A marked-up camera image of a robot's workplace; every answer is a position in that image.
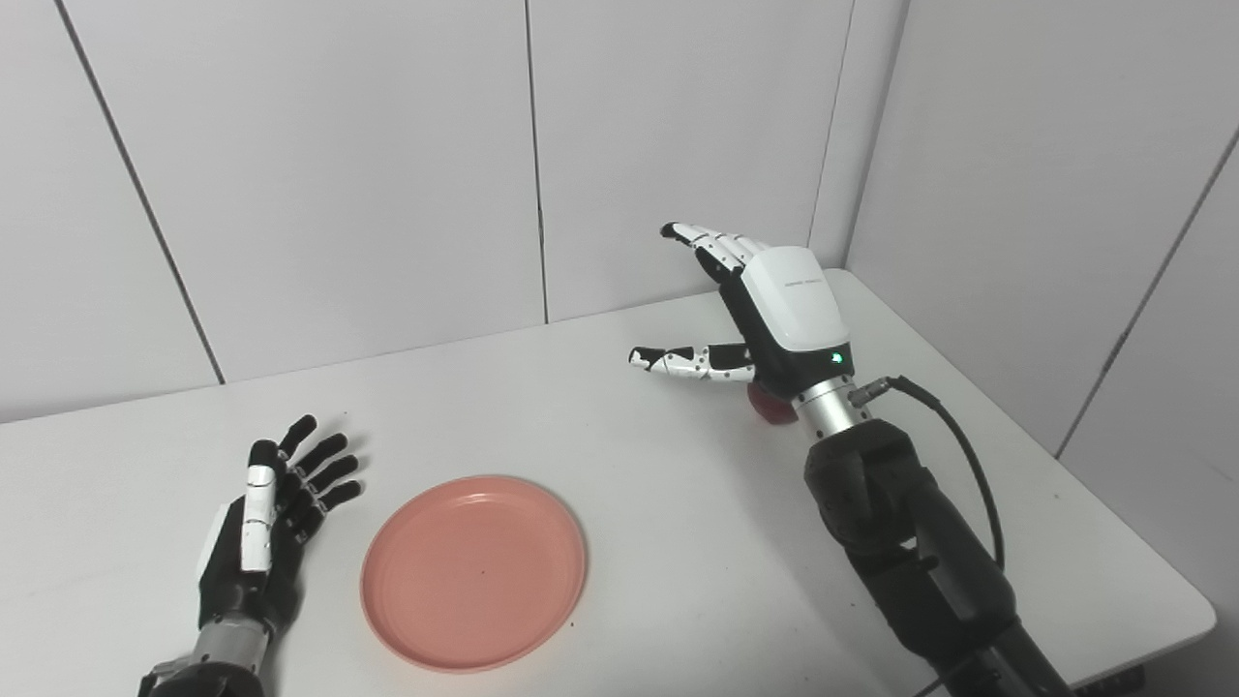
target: black cable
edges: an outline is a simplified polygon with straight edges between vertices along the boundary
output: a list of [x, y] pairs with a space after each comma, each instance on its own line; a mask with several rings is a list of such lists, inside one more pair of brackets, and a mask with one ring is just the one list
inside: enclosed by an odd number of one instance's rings
[[981, 501], [985, 503], [985, 515], [990, 519], [990, 534], [994, 536], [994, 563], [999, 566], [999, 569], [1005, 569], [1006, 547], [1002, 543], [1002, 524], [999, 522], [999, 509], [994, 504], [994, 493], [990, 491], [990, 483], [985, 478], [985, 470], [981, 469], [981, 462], [976, 458], [976, 451], [973, 451], [973, 444], [969, 443], [968, 437], [964, 436], [964, 430], [959, 428], [959, 423], [957, 423], [954, 417], [950, 416], [947, 407], [943, 407], [942, 402], [930, 395], [928, 390], [921, 387], [902, 375], [900, 378], [890, 378], [887, 379], [887, 383], [891, 389], [898, 390], [900, 392], [933, 410], [933, 412], [942, 417], [942, 421], [947, 423], [947, 428], [955, 435], [955, 441], [959, 442], [959, 447], [964, 451], [964, 457], [968, 458], [968, 467], [971, 468], [973, 477], [976, 478], [976, 488], [981, 490]]

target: robotic finger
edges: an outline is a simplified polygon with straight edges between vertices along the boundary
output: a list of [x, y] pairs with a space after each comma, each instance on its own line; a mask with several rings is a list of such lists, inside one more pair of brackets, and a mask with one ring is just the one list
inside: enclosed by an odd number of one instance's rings
[[357, 472], [358, 463], [356, 456], [344, 456], [335, 463], [318, 470], [313, 477], [305, 480], [305, 490], [315, 496], [332, 488], [337, 482]]
[[[282, 511], [287, 509], [289, 504], [291, 504], [292, 496], [297, 493], [297, 490], [301, 489], [302, 487], [311, 484], [311, 477], [315, 474], [315, 472], [320, 467], [322, 467], [322, 464], [326, 463], [330, 458], [335, 458], [339, 453], [343, 453], [346, 448], [348, 448], [348, 437], [346, 437], [343, 433], [336, 433], [321, 441], [309, 453], [306, 453], [304, 458], [301, 458], [300, 461], [296, 462], [296, 464], [290, 467], [287, 469], [287, 473], [285, 473], [280, 480], [280, 489], [276, 499], [276, 510]], [[341, 462], [347, 463], [348, 461], [346, 461], [346, 458], [341, 458], [339, 461], [333, 462], [331, 465], [327, 465], [327, 469], [336, 472], [342, 467], [347, 467], [337, 464]], [[352, 463], [353, 468], [344, 472], [343, 474], [348, 474], [351, 472], [357, 470], [356, 467], [357, 459], [353, 458]], [[315, 491], [311, 491], [311, 494], [325, 491], [327, 488], [331, 487], [331, 484], [335, 484], [335, 482], [338, 480], [339, 478], [332, 479], [331, 482], [322, 482], [322, 479], [320, 479], [318, 483], [313, 487]]]
[[753, 361], [743, 343], [711, 343], [700, 348], [649, 348], [637, 345], [628, 364], [646, 373], [659, 373], [693, 380], [752, 383]]
[[305, 545], [318, 532], [322, 521], [326, 520], [332, 509], [361, 495], [362, 485], [356, 480], [333, 487], [322, 496], [315, 496], [302, 489], [292, 499], [292, 504], [282, 517], [282, 525], [292, 536], [292, 541]]
[[284, 474], [275, 443], [259, 441], [249, 452], [245, 504], [240, 524], [240, 571], [271, 571], [271, 524], [275, 522], [276, 483]]
[[301, 417], [289, 427], [289, 433], [284, 436], [284, 441], [280, 441], [280, 459], [287, 462], [292, 453], [301, 447], [301, 442], [309, 438], [316, 428], [318, 428], [318, 422], [312, 415]]
[[742, 234], [724, 234], [688, 223], [667, 223], [660, 234], [691, 248], [705, 272], [717, 282], [742, 270], [753, 256], [767, 248], [764, 243]]

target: robotic hand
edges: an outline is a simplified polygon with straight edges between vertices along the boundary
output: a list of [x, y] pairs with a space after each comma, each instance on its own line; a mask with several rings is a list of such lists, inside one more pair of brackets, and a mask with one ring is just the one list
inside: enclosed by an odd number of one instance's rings
[[847, 400], [855, 390], [849, 331], [813, 251], [684, 223], [667, 223], [662, 234], [691, 248], [719, 282], [745, 343], [670, 350], [638, 345], [629, 364], [678, 378], [755, 383], [766, 395], [790, 402], [818, 439], [869, 417]]
[[336, 506], [362, 485], [339, 480], [357, 472], [342, 433], [316, 444], [291, 467], [290, 457], [317, 428], [305, 416], [276, 446], [254, 443], [248, 485], [217, 516], [214, 546], [198, 581], [198, 641], [193, 652], [155, 666], [139, 697], [263, 697], [258, 670], [270, 643], [300, 604], [297, 572], [305, 545]]
[[[745, 343], [637, 347], [628, 363], [679, 378], [752, 381], [790, 404], [813, 442], [804, 479], [826, 530], [903, 646], [939, 675], [921, 695], [944, 683], [955, 696], [1070, 696], [1016, 615], [997, 515], [966, 437], [902, 376], [852, 384], [850, 334], [813, 253], [683, 223], [663, 225], [662, 234], [690, 246], [719, 282]], [[865, 405], [891, 389], [938, 412], [960, 441], [991, 511], [995, 558], [921, 465], [908, 436], [870, 418]]]

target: white robotic hand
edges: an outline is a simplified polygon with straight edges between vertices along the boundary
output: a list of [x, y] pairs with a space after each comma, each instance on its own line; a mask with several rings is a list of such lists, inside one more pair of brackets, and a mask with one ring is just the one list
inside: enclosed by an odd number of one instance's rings
[[693, 249], [719, 282], [745, 343], [636, 347], [629, 364], [676, 378], [755, 383], [807, 416], [818, 438], [867, 418], [847, 400], [855, 390], [850, 334], [813, 251], [676, 222], [663, 225], [662, 235]]

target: white wall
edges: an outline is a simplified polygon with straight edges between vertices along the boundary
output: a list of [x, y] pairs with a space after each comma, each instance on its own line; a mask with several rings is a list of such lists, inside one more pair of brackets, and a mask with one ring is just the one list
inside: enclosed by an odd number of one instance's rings
[[[855, 199], [902, 2], [66, 0], [228, 380], [705, 288], [657, 234], [673, 218], [812, 232], [838, 262], [850, 213], [814, 207]], [[0, 137], [20, 151], [0, 219], [48, 230], [0, 260], [25, 290], [2, 311], [71, 329], [10, 318], [0, 420], [209, 384], [67, 32], [46, 7], [5, 11], [19, 106]], [[30, 177], [64, 168], [59, 189]], [[73, 238], [79, 219], [99, 234]]]
[[551, 319], [710, 287], [668, 220], [808, 241], [851, 0], [529, 7]]
[[0, 4], [0, 422], [214, 383], [56, 6]]
[[1239, 4], [912, 2], [849, 266], [1057, 449], [1239, 114]]
[[1151, 697], [1239, 693], [1237, 229], [1232, 156], [1062, 456], [1217, 608], [1212, 635], [1150, 666]]
[[225, 379], [543, 321], [520, 0], [67, 5]]

